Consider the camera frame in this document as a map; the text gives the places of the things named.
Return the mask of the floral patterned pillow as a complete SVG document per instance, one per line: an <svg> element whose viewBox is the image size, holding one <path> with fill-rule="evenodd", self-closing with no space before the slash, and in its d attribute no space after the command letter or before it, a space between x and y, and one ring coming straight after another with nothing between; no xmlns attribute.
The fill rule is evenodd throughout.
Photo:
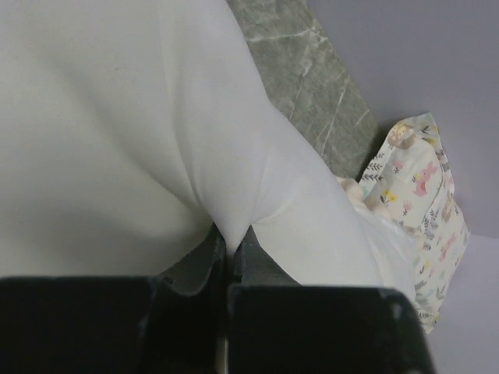
<svg viewBox="0 0 499 374"><path fill-rule="evenodd" d="M417 239L412 262L415 308L424 331L430 333L469 242L432 114L394 125L359 183L368 200L383 203L391 217Z"/></svg>

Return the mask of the white pillow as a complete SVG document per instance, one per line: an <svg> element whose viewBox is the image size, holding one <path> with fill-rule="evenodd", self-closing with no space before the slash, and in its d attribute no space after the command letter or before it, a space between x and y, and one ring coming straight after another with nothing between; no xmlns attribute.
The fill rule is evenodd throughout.
<svg viewBox="0 0 499 374"><path fill-rule="evenodd" d="M2 276L156 274L211 226L300 284L382 283L226 2L2 2Z"/></svg>

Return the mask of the grey pillowcase with cream ruffle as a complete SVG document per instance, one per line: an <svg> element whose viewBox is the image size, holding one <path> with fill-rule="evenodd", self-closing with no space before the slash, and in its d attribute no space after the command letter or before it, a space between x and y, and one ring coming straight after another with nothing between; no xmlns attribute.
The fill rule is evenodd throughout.
<svg viewBox="0 0 499 374"><path fill-rule="evenodd" d="M360 219L386 288L400 291L409 301L416 300L412 261L416 257L416 239L396 222L378 199L352 178L337 178Z"/></svg>

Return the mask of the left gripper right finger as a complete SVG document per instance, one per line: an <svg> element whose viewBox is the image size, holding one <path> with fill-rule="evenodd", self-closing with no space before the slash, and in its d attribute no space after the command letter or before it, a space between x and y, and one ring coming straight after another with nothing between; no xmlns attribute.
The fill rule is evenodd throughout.
<svg viewBox="0 0 499 374"><path fill-rule="evenodd" d="M300 286L248 230L227 291L229 373L432 373L416 311L390 288Z"/></svg>

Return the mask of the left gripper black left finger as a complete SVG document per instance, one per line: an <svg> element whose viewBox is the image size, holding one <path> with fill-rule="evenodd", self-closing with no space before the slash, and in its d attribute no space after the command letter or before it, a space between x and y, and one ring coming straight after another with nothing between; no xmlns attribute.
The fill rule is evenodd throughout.
<svg viewBox="0 0 499 374"><path fill-rule="evenodd" d="M225 242L218 230L163 273L4 277L4 373L212 373Z"/></svg>

